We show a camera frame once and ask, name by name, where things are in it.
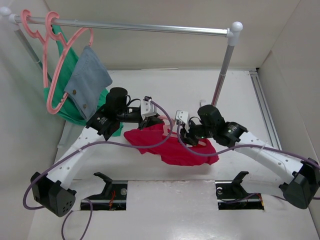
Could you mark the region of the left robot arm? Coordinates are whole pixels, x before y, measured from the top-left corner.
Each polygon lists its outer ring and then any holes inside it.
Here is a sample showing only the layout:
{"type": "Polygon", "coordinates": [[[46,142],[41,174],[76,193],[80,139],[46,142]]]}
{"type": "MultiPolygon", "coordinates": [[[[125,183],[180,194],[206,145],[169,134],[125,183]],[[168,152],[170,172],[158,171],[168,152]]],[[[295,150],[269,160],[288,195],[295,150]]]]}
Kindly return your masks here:
{"type": "Polygon", "coordinates": [[[151,97],[141,99],[138,107],[131,107],[129,99],[126,89],[113,87],[65,155],[44,172],[32,175],[26,192],[32,193],[40,209],[45,208],[57,217],[71,211],[77,199],[77,191],[71,189],[71,184],[89,158],[89,148],[109,144],[122,123],[135,123],[142,130],[160,122],[158,110],[163,108],[151,97]]]}

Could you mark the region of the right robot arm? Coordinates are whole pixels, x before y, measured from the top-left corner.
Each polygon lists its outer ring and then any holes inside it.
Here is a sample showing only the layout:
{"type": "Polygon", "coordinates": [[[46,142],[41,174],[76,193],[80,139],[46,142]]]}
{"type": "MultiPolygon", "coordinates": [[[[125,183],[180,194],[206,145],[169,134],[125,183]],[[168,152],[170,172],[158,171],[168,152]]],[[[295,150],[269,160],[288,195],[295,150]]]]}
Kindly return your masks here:
{"type": "Polygon", "coordinates": [[[248,171],[239,172],[232,180],[218,181],[217,198],[226,204],[235,204],[258,194],[284,199],[299,209],[307,209],[320,188],[320,166],[312,158],[276,149],[263,142],[246,127],[225,121],[213,105],[204,105],[197,111],[199,124],[192,121],[187,111],[178,110],[178,141],[189,152],[200,140],[214,139],[225,149],[211,153],[212,157],[228,151],[243,154],[277,175],[269,182],[245,179],[248,171]]]}

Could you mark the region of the red t shirt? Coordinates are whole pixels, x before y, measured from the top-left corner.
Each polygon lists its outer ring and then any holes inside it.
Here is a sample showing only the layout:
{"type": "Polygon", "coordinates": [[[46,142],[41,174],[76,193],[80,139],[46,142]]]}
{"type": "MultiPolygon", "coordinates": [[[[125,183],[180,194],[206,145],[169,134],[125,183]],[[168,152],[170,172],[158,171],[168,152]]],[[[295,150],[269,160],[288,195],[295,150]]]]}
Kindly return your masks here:
{"type": "MultiPolygon", "coordinates": [[[[163,123],[146,127],[144,129],[133,129],[126,131],[124,138],[133,146],[151,146],[163,141],[166,136],[163,136],[163,123]]],[[[200,156],[189,152],[183,147],[177,138],[169,137],[163,144],[146,149],[138,150],[142,155],[150,153],[159,155],[161,160],[169,165],[176,166],[200,166],[203,164],[212,165],[219,160],[216,156],[200,156]]]]}

